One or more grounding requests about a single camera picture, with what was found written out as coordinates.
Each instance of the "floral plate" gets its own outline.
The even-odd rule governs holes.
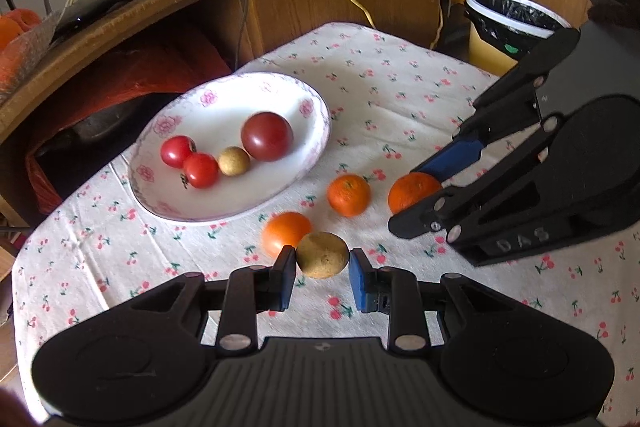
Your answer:
[[[211,188],[185,188],[180,170],[160,159],[167,138],[184,134],[198,151],[217,157],[241,146],[240,130],[249,116],[272,111],[294,133],[291,152],[276,162],[257,162],[246,174],[220,176]],[[240,217],[264,205],[305,176],[319,160],[331,131],[326,103],[304,82],[277,73],[235,74],[203,84],[167,105],[145,127],[129,163],[130,187],[140,205],[178,223],[212,223]]]

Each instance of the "dark red tomato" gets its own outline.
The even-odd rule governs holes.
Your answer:
[[[258,112],[242,126],[242,147],[261,162],[274,162],[291,149],[293,130],[279,114]]]
[[[160,148],[162,161],[175,169],[182,169],[184,161],[196,151],[196,144],[188,136],[174,136]]]
[[[184,181],[194,188],[207,188],[213,185],[219,174],[218,162],[212,155],[194,152],[182,166]]]

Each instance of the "blue gripper pad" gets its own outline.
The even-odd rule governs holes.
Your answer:
[[[349,253],[349,282],[351,283],[351,291],[353,292],[356,309],[362,313],[378,311],[378,295],[377,293],[366,293],[364,287],[364,272],[356,256],[353,254],[353,250]]]
[[[480,159],[482,149],[484,144],[475,137],[456,138],[412,172],[430,174],[442,183],[476,163]]]
[[[296,256],[291,255],[282,270],[282,292],[280,295],[283,311],[289,308],[291,292],[293,291],[293,285],[296,281],[296,268]]]

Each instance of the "black garbage bag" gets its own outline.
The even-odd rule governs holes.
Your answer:
[[[541,40],[563,28],[560,17],[554,18],[526,0],[473,0],[497,16],[480,13],[465,1],[465,15],[476,27],[480,38],[514,60],[520,60]],[[504,18],[548,30],[546,37],[507,26]]]

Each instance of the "tablecloth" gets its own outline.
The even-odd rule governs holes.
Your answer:
[[[13,270],[15,334],[24,394],[38,420],[30,365],[38,346],[59,331],[145,292],[179,273],[201,271],[225,279],[249,264],[271,264],[260,230],[272,214],[296,210],[316,230],[362,247],[374,266],[398,266],[419,280],[459,272],[597,337],[616,362],[616,378],[600,419],[610,426],[640,412],[640,227],[587,245],[517,262],[474,269],[446,242],[444,232],[404,241],[386,228],[386,195],[402,174],[450,141],[472,112],[472,100],[495,78],[453,58],[362,26],[332,23],[247,64],[243,71],[275,71],[300,78],[326,100],[332,114],[329,145],[316,167],[268,208],[208,226],[175,226],[146,213],[127,181],[130,150],[115,158],[68,198],[31,235]],[[521,142],[524,134],[492,144],[458,174],[468,184]],[[364,176],[372,204],[361,216],[340,217],[325,198],[342,172]],[[439,334],[428,314],[432,341]],[[204,343],[213,343],[211,313]],[[385,315],[356,312],[347,270],[328,280],[298,274],[287,312],[258,316],[267,335],[386,337]],[[385,394],[384,386],[376,393]],[[545,390],[540,390],[544,407]]]

